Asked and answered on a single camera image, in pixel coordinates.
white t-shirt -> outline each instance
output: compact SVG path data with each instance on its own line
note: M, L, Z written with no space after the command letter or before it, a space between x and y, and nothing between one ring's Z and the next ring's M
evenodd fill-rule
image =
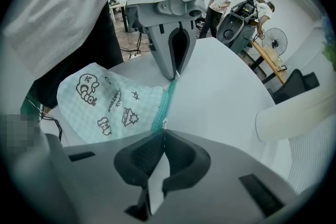
M273 11L271 10L271 8L266 3L259 3L259 2L256 1L256 6L257 6L257 9L258 9L259 20L263 16L267 16L270 19L272 18Z
M218 8L218 6L223 6L227 2L232 2L232 0L214 0L214 2L209 6L209 8L219 12L219 13L225 13L226 8Z
M107 0L14 0L0 42L11 46L38 79L84 43L105 3Z

zipper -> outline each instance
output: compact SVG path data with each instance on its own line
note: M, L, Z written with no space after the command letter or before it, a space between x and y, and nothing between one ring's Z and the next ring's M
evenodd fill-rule
M162 128L166 130L167 128L167 123L168 123L167 115L168 115L170 106L172 104L176 82L177 82L176 80L172 81L169 85L168 91L163 91L160 109L152 125L153 132L156 132Z

teal zipper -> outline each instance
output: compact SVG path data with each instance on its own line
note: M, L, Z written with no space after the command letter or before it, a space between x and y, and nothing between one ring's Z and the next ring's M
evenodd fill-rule
M162 129L163 120L167 117L170 106L172 104L174 90L176 86L176 80L172 81L169 85L168 91L163 91L161 105L155 120L152 125L152 131L156 132Z

person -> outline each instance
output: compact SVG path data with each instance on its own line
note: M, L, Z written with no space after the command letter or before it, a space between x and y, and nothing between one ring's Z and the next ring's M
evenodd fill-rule
M259 18L259 25L257 27L258 37L260 39L264 38L263 35L263 24L272 18L273 12L275 11L275 7L272 2L265 1L265 0L256 0L256 7L258 9L258 18Z
M29 93L48 108L69 75L90 63L110 69L123 62L108 0L14 0L2 41L35 82Z
M232 0L210 0L203 28L199 38L205 38L206 34L211 29L211 34L217 38L217 26L221 16L226 12L226 8L230 6Z

electric fan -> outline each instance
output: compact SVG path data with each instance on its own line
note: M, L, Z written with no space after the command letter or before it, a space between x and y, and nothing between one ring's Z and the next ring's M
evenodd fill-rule
M269 45L279 56L287 49L287 37L283 31L278 28L271 28L266 31L262 40L262 45Z

